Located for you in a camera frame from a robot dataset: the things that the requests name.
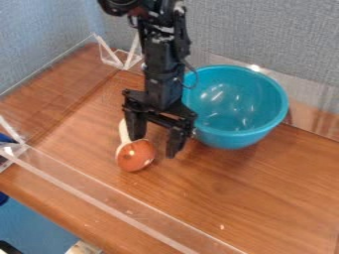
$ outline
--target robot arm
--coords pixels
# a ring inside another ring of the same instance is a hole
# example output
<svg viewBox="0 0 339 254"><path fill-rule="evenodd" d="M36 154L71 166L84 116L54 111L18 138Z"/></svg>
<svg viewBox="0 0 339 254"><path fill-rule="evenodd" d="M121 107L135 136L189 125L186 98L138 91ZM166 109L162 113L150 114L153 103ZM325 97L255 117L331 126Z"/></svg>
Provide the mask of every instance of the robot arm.
<svg viewBox="0 0 339 254"><path fill-rule="evenodd" d="M167 157L193 135L197 113L182 103L187 34L183 0L98 0L105 12L129 16L145 54L145 91L125 90L125 118L131 140L145 137L147 122L170 130Z"/></svg>

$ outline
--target gray wall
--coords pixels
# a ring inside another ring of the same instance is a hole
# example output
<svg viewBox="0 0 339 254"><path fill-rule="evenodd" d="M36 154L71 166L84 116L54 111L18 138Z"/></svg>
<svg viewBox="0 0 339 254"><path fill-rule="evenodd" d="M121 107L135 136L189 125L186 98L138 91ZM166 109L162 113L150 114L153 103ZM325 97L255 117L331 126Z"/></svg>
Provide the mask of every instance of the gray wall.
<svg viewBox="0 0 339 254"><path fill-rule="evenodd" d="M339 0L186 3L190 35L201 50L339 85ZM133 35L126 20L103 16L111 44L126 48Z"/></svg>
<svg viewBox="0 0 339 254"><path fill-rule="evenodd" d="M0 92L91 31L103 28L95 1L0 1Z"/></svg>

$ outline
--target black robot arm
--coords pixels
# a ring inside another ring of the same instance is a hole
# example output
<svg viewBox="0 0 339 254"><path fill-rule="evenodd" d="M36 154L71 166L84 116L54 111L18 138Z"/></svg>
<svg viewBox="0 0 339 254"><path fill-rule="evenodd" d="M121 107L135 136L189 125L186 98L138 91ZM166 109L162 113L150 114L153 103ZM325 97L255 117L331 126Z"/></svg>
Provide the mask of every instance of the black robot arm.
<svg viewBox="0 0 339 254"><path fill-rule="evenodd" d="M131 140L145 137L147 122L169 129L167 157L193 135L197 113L182 103L185 58L190 55L183 0L98 0L105 12L127 15L145 54L145 90L126 89L125 118Z"/></svg>

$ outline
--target plastic bowl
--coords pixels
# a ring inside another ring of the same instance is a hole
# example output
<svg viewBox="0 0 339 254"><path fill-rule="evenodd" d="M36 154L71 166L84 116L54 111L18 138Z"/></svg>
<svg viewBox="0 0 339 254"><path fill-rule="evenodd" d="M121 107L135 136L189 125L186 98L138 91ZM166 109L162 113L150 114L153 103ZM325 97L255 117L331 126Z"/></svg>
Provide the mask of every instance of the plastic bowl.
<svg viewBox="0 0 339 254"><path fill-rule="evenodd" d="M265 74L235 65L198 69L199 84L185 89L183 102L199 114L197 138L209 146L239 149L257 143L282 122L289 100ZM193 86L197 76L186 75Z"/></svg>

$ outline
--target wooden table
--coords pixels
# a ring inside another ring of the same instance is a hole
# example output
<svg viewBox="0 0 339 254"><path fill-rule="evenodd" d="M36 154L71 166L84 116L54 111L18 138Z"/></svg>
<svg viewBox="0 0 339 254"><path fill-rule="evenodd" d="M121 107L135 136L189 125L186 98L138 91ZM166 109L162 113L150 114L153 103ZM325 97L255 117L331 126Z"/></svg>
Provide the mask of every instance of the wooden table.
<svg viewBox="0 0 339 254"><path fill-rule="evenodd" d="M142 82L88 46L7 96L0 113L32 146L246 253L338 254L339 143L282 124L247 149L190 140L167 160L167 133L151 125L157 161L125 173L114 161L121 90ZM19 166L0 175L0 191L106 253L178 253Z"/></svg>

